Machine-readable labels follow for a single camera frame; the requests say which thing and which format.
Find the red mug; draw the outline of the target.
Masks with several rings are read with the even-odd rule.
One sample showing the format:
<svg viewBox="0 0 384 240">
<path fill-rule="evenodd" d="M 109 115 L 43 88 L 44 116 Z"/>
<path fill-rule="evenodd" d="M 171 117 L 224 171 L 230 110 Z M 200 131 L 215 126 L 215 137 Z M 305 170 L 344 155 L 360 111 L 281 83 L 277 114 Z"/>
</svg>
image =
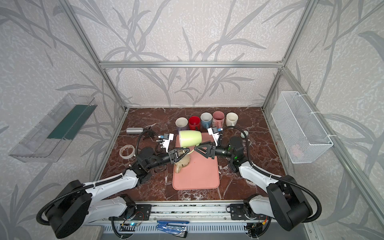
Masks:
<svg viewBox="0 0 384 240">
<path fill-rule="evenodd" d="M 192 116 L 189 118 L 189 129 L 193 131 L 201 130 L 201 119 L 197 116 Z"/>
</svg>

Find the pink mug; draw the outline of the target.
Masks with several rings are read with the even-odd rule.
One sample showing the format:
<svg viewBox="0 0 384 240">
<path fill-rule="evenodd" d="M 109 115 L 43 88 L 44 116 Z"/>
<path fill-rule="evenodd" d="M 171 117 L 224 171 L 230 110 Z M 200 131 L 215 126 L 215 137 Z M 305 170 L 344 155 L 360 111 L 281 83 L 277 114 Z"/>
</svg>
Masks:
<svg viewBox="0 0 384 240">
<path fill-rule="evenodd" d="M 212 126 L 217 127 L 218 129 L 222 128 L 224 125 L 225 114 L 222 111 L 215 111 L 213 113 L 213 122 Z"/>
</svg>

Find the green mug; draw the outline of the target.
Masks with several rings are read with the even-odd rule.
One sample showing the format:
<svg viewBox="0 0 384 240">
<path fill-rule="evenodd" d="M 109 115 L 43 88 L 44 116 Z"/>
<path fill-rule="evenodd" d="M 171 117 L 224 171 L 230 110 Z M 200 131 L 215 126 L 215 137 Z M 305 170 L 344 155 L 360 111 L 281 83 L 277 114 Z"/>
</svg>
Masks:
<svg viewBox="0 0 384 240">
<path fill-rule="evenodd" d="M 198 146 L 200 143 L 202 143 L 202 133 L 193 130 L 180 131 L 179 143 L 181 148 Z"/>
</svg>

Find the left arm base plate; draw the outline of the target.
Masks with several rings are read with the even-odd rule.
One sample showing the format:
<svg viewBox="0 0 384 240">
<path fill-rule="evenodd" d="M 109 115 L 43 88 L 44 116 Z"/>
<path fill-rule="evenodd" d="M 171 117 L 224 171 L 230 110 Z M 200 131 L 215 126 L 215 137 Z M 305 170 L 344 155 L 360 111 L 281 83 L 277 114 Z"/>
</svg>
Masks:
<svg viewBox="0 0 384 240">
<path fill-rule="evenodd" d="M 129 221 L 148 221 L 151 210 L 152 205 L 149 204 L 135 205 L 135 207 L 128 209 L 126 219 Z"/>
</svg>

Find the purple mug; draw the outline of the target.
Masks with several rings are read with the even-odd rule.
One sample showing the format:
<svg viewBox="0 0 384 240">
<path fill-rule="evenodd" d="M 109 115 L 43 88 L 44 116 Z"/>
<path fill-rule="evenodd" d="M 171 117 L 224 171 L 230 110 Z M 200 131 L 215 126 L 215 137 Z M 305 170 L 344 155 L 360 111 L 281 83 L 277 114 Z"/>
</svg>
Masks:
<svg viewBox="0 0 384 240">
<path fill-rule="evenodd" d="M 181 117 L 175 121 L 177 132 L 189 130 L 189 121 L 187 118 Z"/>
</svg>

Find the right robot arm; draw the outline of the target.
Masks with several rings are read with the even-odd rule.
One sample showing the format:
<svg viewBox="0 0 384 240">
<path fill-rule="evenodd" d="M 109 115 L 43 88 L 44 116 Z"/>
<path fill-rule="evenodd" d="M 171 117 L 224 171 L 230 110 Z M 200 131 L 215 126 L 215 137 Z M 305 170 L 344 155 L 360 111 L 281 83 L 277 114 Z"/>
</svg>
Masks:
<svg viewBox="0 0 384 240">
<path fill-rule="evenodd" d="M 266 197 L 253 195 L 243 203 L 242 214 L 253 220 L 263 215 L 275 219 L 286 231 L 292 230 L 300 223 L 317 220 L 322 213 L 322 205 L 318 197 L 299 185 L 289 175 L 274 175 L 248 158 L 248 149 L 240 137 L 232 137 L 228 145 L 219 146 L 213 142 L 205 142 L 195 146 L 194 150 L 205 158 L 225 157 L 229 159 L 229 167 L 240 176 L 267 193 Z"/>
</svg>

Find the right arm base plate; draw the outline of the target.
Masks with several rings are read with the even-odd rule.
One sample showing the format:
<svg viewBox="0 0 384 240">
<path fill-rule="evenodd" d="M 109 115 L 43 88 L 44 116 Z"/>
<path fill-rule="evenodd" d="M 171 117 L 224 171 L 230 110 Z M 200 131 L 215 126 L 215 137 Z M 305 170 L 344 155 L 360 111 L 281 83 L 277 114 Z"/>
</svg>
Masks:
<svg viewBox="0 0 384 240">
<path fill-rule="evenodd" d="M 266 215 L 254 213 L 251 207 L 245 204 L 230 204 L 226 207 L 226 211 L 231 215 L 232 220 L 264 221 L 268 218 Z"/>
</svg>

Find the beige teapot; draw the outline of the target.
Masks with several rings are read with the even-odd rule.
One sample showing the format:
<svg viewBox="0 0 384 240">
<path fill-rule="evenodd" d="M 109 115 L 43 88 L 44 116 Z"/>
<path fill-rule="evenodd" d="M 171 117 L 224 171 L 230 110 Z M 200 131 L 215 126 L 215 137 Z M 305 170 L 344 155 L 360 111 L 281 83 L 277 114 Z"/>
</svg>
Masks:
<svg viewBox="0 0 384 240">
<path fill-rule="evenodd" d="M 190 163 L 191 156 L 186 155 L 180 161 L 175 163 L 175 173 L 178 174 L 182 168 L 186 167 Z"/>
</svg>

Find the white mug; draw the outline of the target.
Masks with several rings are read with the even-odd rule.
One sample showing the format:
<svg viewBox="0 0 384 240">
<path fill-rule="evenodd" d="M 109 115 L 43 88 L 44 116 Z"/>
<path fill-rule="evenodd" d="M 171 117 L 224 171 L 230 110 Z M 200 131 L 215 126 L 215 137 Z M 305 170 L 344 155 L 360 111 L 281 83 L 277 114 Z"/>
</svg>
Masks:
<svg viewBox="0 0 384 240">
<path fill-rule="evenodd" d="M 237 122 L 239 120 L 239 116 L 236 113 L 228 113 L 226 115 L 226 126 L 236 126 Z"/>
</svg>

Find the blue mug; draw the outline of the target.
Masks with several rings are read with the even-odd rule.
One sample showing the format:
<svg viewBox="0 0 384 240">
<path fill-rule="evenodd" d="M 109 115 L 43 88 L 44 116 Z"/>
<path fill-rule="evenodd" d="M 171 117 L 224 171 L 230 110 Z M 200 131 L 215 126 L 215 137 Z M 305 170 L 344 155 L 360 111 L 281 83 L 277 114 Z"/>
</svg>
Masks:
<svg viewBox="0 0 384 240">
<path fill-rule="evenodd" d="M 212 114 L 208 112 L 202 113 L 200 116 L 200 119 L 201 119 L 202 128 L 207 130 L 212 127 L 212 121 L 213 121 Z"/>
</svg>

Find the pink plastic tray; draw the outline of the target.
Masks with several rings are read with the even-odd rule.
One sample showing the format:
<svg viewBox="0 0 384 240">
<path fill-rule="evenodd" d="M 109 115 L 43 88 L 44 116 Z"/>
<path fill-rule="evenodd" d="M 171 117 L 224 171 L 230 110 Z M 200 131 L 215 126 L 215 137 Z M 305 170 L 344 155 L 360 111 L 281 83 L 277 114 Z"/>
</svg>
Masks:
<svg viewBox="0 0 384 240">
<path fill-rule="evenodd" d="M 202 133 L 202 143 L 212 142 L 214 139 L 208 133 Z M 179 135 L 176 138 L 176 147 L 180 147 Z M 189 147 L 190 163 L 176 174 L 174 167 L 173 188 L 175 190 L 203 190 L 215 189 L 220 185 L 218 159 L 206 159 L 195 152 L 195 146 Z"/>
</svg>

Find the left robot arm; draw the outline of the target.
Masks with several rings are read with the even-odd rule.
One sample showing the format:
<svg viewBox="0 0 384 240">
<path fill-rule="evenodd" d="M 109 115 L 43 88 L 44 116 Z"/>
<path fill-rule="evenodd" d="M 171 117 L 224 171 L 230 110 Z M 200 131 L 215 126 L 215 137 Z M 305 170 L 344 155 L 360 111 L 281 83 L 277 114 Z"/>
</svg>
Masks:
<svg viewBox="0 0 384 240">
<path fill-rule="evenodd" d="M 120 174 L 90 183 L 75 180 L 67 184 L 54 200 L 38 211 L 36 221 L 50 226 L 56 238 L 63 239 L 88 223 L 121 217 L 134 203 L 127 196 L 112 198 L 112 195 L 145 183 L 151 177 L 151 169 L 178 163 L 189 152 L 189 148 L 175 148 L 157 155 L 154 149 L 146 147 L 136 155 L 132 166 Z"/>
</svg>

